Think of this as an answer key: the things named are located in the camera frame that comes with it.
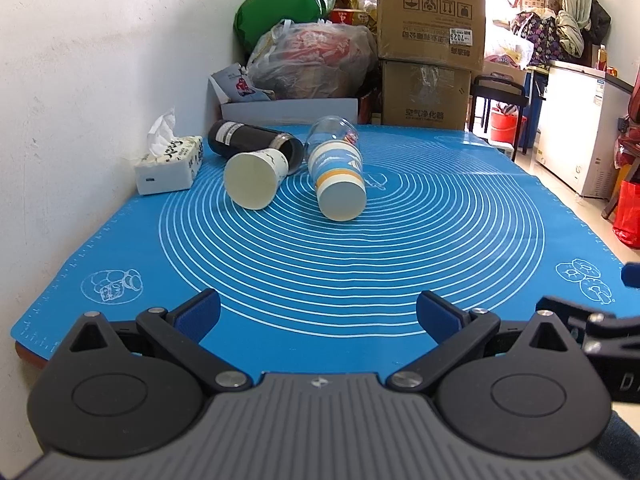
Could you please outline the red shopping bag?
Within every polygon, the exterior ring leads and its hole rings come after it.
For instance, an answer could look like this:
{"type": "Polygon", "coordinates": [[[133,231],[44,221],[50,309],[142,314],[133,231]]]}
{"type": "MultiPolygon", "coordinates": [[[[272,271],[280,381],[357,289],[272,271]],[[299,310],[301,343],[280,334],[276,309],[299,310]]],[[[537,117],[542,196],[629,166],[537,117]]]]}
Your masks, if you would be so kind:
{"type": "Polygon", "coordinates": [[[623,181],[613,224],[617,238],[626,246],[640,248],[640,184],[623,181]]]}

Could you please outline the white open cardboard box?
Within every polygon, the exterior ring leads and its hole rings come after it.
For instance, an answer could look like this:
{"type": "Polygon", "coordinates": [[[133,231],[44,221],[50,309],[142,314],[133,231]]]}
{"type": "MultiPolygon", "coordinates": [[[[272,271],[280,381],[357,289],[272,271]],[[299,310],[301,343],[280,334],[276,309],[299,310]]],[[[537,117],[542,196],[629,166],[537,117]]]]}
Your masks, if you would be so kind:
{"type": "Polygon", "coordinates": [[[220,103],[220,117],[254,126],[312,125],[324,116],[340,116],[358,124],[357,99],[268,100],[240,64],[229,65],[209,76],[220,103]]]}

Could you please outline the brown cardboard box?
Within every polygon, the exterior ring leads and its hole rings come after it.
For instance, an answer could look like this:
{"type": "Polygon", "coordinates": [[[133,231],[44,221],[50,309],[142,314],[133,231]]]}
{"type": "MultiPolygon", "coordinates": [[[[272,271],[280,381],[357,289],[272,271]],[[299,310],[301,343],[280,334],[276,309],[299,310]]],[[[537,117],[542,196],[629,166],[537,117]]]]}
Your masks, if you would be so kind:
{"type": "Polygon", "coordinates": [[[478,72],[485,0],[378,0],[378,55],[387,61],[478,72]]]}
{"type": "Polygon", "coordinates": [[[407,62],[382,63],[382,124],[463,130],[471,73],[407,62]]]}

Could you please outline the black metal stool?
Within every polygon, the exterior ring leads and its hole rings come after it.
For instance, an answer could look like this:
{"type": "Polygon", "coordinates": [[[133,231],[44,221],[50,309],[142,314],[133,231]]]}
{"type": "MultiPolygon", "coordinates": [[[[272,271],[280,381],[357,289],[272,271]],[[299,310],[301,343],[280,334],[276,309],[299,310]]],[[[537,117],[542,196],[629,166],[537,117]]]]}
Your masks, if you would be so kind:
{"type": "Polygon", "coordinates": [[[514,160],[516,159],[516,153],[518,152],[518,144],[520,143],[524,110],[528,103],[528,99],[525,96],[524,87],[514,81],[510,81],[497,76],[478,75],[475,76],[472,81],[470,96],[471,108],[469,111],[468,122],[466,123],[469,132],[472,132],[474,130],[475,109],[477,100],[479,98],[482,98],[484,100],[484,127],[488,126],[491,104],[493,102],[506,104],[507,108],[514,108],[514,110],[516,110],[514,139],[510,143],[511,160],[512,162],[514,162],[514,160]]]}

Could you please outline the white chest freezer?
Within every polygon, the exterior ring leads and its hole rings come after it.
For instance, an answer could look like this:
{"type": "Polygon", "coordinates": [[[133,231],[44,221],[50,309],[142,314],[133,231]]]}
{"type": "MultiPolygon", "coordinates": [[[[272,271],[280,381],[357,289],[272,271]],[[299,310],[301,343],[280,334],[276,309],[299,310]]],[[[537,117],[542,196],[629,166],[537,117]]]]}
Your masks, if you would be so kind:
{"type": "Polygon", "coordinates": [[[565,62],[549,67],[536,162],[582,197],[606,200],[617,179],[614,145],[632,85],[602,70],[565,62]]]}

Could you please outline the blue white paper cup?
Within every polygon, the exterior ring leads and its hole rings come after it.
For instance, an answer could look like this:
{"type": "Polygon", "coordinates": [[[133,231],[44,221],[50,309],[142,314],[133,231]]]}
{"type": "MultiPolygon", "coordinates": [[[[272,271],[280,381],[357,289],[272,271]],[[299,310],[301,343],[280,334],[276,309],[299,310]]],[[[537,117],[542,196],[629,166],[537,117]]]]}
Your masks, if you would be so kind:
{"type": "Polygon", "coordinates": [[[342,140],[323,142],[310,153],[307,167],[326,218],[345,222],[364,211],[367,190],[358,148],[342,140]]]}

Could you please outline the upper brown cardboard box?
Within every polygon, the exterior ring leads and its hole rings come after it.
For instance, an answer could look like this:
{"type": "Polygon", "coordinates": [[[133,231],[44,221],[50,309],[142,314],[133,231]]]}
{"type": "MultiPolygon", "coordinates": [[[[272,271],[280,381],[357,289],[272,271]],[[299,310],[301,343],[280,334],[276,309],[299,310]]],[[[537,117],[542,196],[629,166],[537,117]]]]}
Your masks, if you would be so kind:
{"type": "Polygon", "coordinates": [[[378,0],[378,55],[387,61],[478,72],[485,0],[378,0]]]}

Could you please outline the clear plastic bag with items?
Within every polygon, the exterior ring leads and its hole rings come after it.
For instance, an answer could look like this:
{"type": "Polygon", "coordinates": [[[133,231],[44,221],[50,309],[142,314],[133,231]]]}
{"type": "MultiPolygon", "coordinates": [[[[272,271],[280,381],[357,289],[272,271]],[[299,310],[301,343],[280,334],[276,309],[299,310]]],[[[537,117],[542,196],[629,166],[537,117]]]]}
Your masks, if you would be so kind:
{"type": "Polygon", "coordinates": [[[278,100],[351,98],[377,60],[367,27],[283,20],[260,37],[246,71],[278,100]]]}

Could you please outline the red bucket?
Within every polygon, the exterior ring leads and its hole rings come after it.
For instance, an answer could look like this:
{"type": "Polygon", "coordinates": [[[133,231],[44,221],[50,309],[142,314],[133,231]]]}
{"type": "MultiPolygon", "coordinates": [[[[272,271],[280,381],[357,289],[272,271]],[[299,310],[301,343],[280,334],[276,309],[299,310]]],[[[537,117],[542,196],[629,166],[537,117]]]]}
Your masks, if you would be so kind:
{"type": "Polygon", "coordinates": [[[513,144],[517,124],[518,113],[504,114],[498,107],[493,107],[489,116],[489,140],[513,144]]]}

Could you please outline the lower brown cardboard box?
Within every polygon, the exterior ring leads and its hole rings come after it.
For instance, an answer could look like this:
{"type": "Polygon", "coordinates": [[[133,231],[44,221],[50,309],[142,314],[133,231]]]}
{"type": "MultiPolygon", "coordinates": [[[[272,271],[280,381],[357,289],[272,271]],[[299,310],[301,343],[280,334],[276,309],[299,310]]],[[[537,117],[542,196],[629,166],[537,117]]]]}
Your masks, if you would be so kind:
{"type": "Polygon", "coordinates": [[[407,62],[382,63],[382,124],[463,130],[471,73],[407,62]]]}

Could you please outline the white tissue box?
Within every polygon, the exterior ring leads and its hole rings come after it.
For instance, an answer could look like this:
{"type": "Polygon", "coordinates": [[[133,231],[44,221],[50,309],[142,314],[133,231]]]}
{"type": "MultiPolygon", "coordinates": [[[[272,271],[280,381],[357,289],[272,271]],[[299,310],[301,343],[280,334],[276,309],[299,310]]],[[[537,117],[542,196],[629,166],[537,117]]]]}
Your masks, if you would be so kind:
{"type": "Polygon", "coordinates": [[[204,157],[201,136],[176,136],[172,108],[160,115],[146,135],[146,153],[134,165],[137,191],[142,196],[190,188],[204,157]]]}

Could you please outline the clear glass cup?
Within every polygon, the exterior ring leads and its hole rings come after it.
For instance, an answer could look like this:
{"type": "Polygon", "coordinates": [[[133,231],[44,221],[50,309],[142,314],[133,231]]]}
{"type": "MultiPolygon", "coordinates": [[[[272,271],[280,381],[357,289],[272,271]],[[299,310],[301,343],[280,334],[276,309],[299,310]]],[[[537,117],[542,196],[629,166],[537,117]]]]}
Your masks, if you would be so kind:
{"type": "Polygon", "coordinates": [[[305,157],[322,143],[329,141],[344,141],[358,148],[359,132],[347,119],[340,116],[324,116],[318,119],[309,129],[304,143],[305,157]]]}

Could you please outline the black thermos bottle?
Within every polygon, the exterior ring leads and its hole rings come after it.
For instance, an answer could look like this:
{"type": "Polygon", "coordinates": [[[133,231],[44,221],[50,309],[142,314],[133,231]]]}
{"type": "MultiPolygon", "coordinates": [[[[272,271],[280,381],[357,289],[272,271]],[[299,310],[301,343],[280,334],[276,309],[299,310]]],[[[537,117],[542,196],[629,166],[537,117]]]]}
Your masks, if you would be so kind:
{"type": "Polygon", "coordinates": [[[296,173],[304,158],[303,143],[291,133],[242,122],[217,120],[209,129],[207,140],[210,149],[224,159],[266,148],[278,150],[288,161],[289,174],[296,173]]]}

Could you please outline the green bag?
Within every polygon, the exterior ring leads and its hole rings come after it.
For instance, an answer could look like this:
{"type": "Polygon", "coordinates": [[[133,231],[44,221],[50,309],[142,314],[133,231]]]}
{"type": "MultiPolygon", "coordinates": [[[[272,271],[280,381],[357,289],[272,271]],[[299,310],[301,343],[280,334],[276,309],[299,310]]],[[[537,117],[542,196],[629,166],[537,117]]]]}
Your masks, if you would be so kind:
{"type": "Polygon", "coordinates": [[[325,18],[336,0],[245,0],[235,13],[233,29],[245,53],[282,20],[313,23],[325,18]]]}

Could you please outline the blue silicone baking mat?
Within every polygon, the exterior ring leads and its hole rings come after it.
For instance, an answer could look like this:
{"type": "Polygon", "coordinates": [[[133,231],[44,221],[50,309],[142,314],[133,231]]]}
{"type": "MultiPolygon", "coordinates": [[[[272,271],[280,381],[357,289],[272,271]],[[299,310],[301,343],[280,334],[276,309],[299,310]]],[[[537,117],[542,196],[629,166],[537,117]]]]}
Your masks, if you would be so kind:
{"type": "Polygon", "coordinates": [[[620,316],[639,294],[620,260],[540,181],[464,132],[366,127],[367,207],[319,210],[306,172],[260,211],[230,200],[206,153],[185,191],[126,203],[11,330],[48,358],[85,312],[132,320],[203,289],[221,317],[204,346],[248,374],[390,374],[433,347],[416,320],[431,290],[461,309],[526,320],[543,296],[620,316]]]}

